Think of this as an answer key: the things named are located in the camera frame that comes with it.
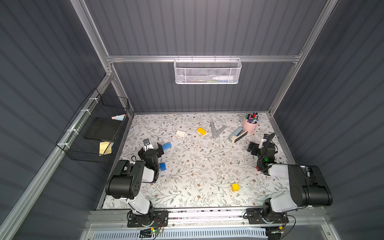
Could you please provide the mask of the small dark blue lego brick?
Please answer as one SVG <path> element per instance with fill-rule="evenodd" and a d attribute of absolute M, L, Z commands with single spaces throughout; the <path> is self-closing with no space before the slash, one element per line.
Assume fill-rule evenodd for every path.
<path fill-rule="evenodd" d="M 166 167 L 165 163 L 160 163 L 160 170 L 161 171 L 166 171 L 167 170 L 167 167 Z"/>

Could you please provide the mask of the long light blue lego brick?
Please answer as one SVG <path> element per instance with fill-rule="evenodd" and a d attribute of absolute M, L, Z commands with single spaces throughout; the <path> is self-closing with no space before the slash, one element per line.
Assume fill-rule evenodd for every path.
<path fill-rule="evenodd" d="M 172 144 L 170 142 L 168 143 L 165 143 L 162 145 L 162 149 L 165 151 L 165 150 L 168 150 L 172 147 Z"/>

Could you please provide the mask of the small yellow lego brick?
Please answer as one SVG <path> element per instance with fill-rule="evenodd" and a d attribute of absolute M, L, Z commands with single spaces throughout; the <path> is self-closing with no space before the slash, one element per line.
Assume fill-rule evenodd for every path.
<path fill-rule="evenodd" d="M 231 185 L 231 189 L 233 192 L 238 192 L 240 190 L 239 184 L 235 183 Z"/>

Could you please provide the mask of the yellow long lego brick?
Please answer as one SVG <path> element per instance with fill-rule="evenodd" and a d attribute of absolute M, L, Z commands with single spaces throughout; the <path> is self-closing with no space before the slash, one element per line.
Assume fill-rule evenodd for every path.
<path fill-rule="evenodd" d="M 201 127 L 197 129 L 197 132 L 202 136 L 205 136 L 207 134 L 207 131 Z"/>

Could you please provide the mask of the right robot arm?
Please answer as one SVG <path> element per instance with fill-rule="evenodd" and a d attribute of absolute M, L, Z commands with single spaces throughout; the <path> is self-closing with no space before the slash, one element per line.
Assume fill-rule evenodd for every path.
<path fill-rule="evenodd" d="M 265 134 L 259 144 L 251 142 L 247 151 L 258 157 L 256 169 L 267 177 L 277 177 L 289 181 L 289 192 L 272 197 L 263 203 L 263 214 L 283 214 L 308 206 L 326 207 L 333 203 L 333 195 L 317 166 L 279 164 L 275 154 L 277 145 L 273 143 L 275 133 Z"/>

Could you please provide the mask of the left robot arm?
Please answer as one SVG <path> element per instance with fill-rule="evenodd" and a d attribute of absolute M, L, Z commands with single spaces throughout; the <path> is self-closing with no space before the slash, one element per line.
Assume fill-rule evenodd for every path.
<path fill-rule="evenodd" d="M 125 199 L 136 216 L 152 217 L 151 201 L 141 193 L 141 185 L 155 183 L 159 177 L 159 158 L 164 154 L 162 145 L 155 149 L 148 139 L 144 140 L 137 160 L 120 160 L 113 169 L 105 186 L 105 193 L 114 199 Z"/>

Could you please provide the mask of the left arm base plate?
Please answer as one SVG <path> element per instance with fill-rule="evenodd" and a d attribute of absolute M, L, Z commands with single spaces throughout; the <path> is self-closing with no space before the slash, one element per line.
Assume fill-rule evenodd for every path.
<path fill-rule="evenodd" d="M 134 214 L 129 211 L 127 214 L 128 228 L 160 228 L 168 225 L 167 210 L 150 210 L 146 215 Z"/>

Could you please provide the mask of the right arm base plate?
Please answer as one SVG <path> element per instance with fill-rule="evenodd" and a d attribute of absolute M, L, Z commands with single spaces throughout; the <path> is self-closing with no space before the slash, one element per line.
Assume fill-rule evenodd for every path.
<path fill-rule="evenodd" d="M 281 224 L 289 223 L 288 216 L 283 213 L 268 212 L 263 208 L 248 208 L 243 214 L 243 218 L 251 225 L 257 224 Z"/>

